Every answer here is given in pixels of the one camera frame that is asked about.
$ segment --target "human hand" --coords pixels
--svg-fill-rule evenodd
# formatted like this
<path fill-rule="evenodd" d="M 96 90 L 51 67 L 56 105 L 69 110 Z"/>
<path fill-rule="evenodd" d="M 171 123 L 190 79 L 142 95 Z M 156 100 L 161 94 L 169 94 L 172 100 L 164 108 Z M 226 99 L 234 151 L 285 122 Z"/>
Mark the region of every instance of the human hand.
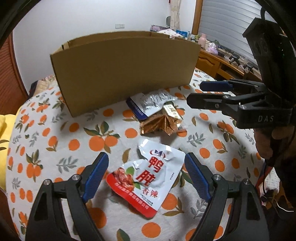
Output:
<path fill-rule="evenodd" d="M 276 127 L 272 131 L 272 138 L 275 140 L 281 140 L 288 137 L 288 141 L 280 150 L 285 149 L 287 143 L 290 142 L 294 131 L 294 126 Z M 270 138 L 268 138 L 262 129 L 254 129 L 254 138 L 256 141 L 256 148 L 259 155 L 264 159 L 270 159 L 273 155 L 273 150 L 270 147 Z M 278 158 L 281 160 L 288 157 L 296 156 L 296 138 L 292 141 L 287 150 L 284 151 Z"/>

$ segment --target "polka dot cloth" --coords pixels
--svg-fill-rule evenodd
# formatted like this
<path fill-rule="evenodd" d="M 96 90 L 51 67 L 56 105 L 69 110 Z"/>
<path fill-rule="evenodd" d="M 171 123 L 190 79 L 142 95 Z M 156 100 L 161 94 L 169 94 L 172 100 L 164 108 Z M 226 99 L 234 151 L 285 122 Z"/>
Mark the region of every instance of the polka dot cloth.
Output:
<path fill-rule="evenodd" d="M 159 132 L 148 138 L 193 152 L 227 180 L 249 177 L 255 184 L 263 160 L 256 151 L 253 130 L 237 129 L 235 121 L 220 111 L 193 110 L 187 105 L 190 93 L 202 93 L 202 80 L 214 81 L 196 69 L 189 85 L 167 89 L 176 97 L 175 107 L 188 128 L 172 136 Z M 44 179 L 61 182 L 81 174 L 101 151 L 108 154 L 108 171 L 112 172 L 123 162 L 141 158 L 136 147 L 139 138 L 139 122 L 125 102 L 72 118 L 58 86 L 28 100 L 16 118 L 7 157 L 8 202 L 20 238 L 25 240 L 30 210 Z M 215 239 L 223 235 L 230 203 L 226 203 Z M 70 234 L 79 240 L 67 202 L 62 200 L 62 204 Z M 105 180 L 86 205 L 106 241 L 188 241 L 207 207 L 185 166 L 153 219 L 139 215 L 111 192 Z"/>

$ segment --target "white and red snack package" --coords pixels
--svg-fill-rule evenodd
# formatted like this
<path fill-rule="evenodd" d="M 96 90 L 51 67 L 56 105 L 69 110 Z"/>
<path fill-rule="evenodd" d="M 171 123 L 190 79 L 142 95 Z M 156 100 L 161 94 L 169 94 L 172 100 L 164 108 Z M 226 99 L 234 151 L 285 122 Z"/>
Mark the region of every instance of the white and red snack package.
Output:
<path fill-rule="evenodd" d="M 141 139 L 139 159 L 124 163 L 107 176 L 107 183 L 147 218 L 156 215 L 175 182 L 185 153 L 168 145 Z"/>

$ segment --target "cardboard box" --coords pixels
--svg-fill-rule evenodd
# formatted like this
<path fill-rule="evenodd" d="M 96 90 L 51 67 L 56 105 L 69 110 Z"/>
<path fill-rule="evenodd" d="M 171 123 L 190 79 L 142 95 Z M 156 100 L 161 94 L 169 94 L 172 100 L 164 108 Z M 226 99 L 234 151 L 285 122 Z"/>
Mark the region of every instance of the cardboard box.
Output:
<path fill-rule="evenodd" d="M 92 34 L 64 43 L 52 66 L 73 117 L 137 93 L 190 83 L 200 45 L 147 31 Z"/>

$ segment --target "wooden desk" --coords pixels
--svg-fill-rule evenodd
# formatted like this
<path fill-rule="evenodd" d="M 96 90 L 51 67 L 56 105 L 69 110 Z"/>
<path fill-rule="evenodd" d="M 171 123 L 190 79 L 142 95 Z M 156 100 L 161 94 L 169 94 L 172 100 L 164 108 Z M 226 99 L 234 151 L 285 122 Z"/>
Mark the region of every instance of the wooden desk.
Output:
<path fill-rule="evenodd" d="M 249 79 L 249 75 L 246 75 L 243 70 L 234 67 L 224 58 L 211 54 L 204 49 L 200 51 L 196 67 L 216 80 Z"/>

